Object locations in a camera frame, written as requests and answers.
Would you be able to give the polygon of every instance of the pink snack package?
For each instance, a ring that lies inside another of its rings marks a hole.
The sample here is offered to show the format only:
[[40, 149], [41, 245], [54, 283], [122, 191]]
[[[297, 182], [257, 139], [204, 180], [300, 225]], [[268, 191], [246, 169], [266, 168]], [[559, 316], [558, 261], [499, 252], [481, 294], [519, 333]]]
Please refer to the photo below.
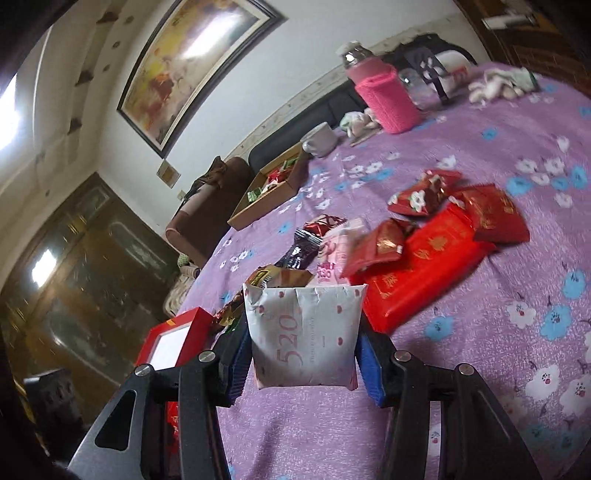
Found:
[[369, 227], [362, 218], [354, 218], [329, 230], [322, 238], [316, 275], [308, 286], [350, 285], [349, 280], [341, 278], [340, 274], [350, 253], [368, 232]]
[[258, 388], [357, 388], [355, 344], [367, 285], [259, 288], [244, 284]]

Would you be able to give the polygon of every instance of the wall decoration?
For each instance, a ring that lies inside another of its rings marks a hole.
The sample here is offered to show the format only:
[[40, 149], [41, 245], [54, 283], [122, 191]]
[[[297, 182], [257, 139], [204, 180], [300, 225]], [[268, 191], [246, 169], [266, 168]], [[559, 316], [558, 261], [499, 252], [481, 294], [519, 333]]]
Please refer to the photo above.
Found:
[[222, 77], [283, 20], [261, 0], [176, 0], [140, 54], [117, 110], [165, 158]]

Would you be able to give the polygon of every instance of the ceiling light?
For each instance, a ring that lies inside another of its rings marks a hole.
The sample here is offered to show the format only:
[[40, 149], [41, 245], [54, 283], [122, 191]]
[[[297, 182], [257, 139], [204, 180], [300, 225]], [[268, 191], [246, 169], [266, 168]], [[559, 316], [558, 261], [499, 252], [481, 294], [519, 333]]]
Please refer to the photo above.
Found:
[[20, 118], [14, 109], [16, 86], [17, 76], [15, 75], [0, 96], [0, 150], [6, 147], [17, 134]]

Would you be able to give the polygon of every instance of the red envelope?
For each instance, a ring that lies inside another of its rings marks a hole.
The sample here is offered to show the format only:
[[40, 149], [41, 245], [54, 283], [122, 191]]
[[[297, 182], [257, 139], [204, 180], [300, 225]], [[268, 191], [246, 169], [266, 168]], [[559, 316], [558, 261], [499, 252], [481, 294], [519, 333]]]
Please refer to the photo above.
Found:
[[363, 311], [374, 330], [391, 334], [467, 277], [495, 249], [473, 236], [466, 212], [449, 204], [406, 240], [398, 261], [351, 277], [351, 285], [368, 284]]

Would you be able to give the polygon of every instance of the open cardboard box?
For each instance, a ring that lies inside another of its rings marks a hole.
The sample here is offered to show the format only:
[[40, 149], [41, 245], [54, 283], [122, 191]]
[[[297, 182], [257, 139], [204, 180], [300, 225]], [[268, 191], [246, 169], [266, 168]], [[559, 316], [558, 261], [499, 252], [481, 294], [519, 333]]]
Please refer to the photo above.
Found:
[[[262, 188], [267, 180], [269, 172], [275, 170], [277, 167], [281, 167], [285, 160], [293, 158], [296, 155], [298, 159], [295, 162], [290, 176], [287, 177], [287, 180], [282, 181], [277, 187], [261, 195], [255, 202], [248, 203], [248, 192], [251, 192], [256, 188]], [[232, 217], [228, 220], [230, 226], [233, 226], [236, 230], [242, 230], [255, 220], [264, 217], [267, 213], [295, 196], [300, 187], [308, 180], [309, 159], [310, 154], [302, 149], [301, 143], [298, 143], [284, 151], [275, 160], [265, 165], [265, 167], [256, 174], [256, 177], [248, 187], [248, 190], [242, 195], [240, 203], [238, 203]]]

